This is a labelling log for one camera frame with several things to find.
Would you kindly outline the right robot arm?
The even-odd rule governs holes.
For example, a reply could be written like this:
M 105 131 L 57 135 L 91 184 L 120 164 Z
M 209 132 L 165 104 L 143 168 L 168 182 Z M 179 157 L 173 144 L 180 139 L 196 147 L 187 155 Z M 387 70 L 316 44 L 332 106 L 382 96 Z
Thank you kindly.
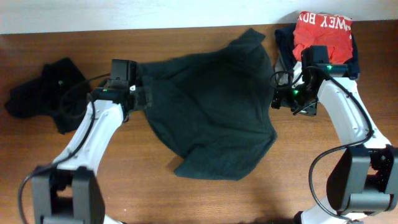
M 310 165 L 308 184 L 315 206 L 299 211 L 294 223 L 362 223 L 364 218 L 397 206 L 397 148 L 378 130 L 358 93 L 346 64 L 332 64 L 325 46 L 302 51 L 297 70 L 271 75 L 272 108 L 286 107 L 294 115 L 315 116 L 322 104 L 333 123 L 340 146 L 317 156 Z M 320 200 L 313 187 L 316 164 L 332 152 L 342 156 Z

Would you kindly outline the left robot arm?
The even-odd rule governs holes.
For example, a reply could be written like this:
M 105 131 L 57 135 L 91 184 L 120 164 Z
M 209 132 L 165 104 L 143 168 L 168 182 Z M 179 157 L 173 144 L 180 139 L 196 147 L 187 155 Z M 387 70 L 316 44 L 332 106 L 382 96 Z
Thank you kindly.
M 98 167 L 116 130 L 151 103 L 137 63 L 114 59 L 105 86 L 88 95 L 85 115 L 66 148 L 21 183 L 31 183 L 35 223 L 115 223 L 106 214 Z

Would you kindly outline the dark green t-shirt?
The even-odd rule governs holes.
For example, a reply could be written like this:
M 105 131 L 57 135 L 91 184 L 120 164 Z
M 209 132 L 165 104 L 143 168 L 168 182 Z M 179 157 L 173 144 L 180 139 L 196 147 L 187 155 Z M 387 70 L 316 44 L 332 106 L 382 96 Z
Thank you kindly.
M 248 29 L 216 52 L 140 63 L 156 136 L 183 161 L 175 175 L 240 180 L 276 140 L 269 117 L 273 69 L 264 34 Z

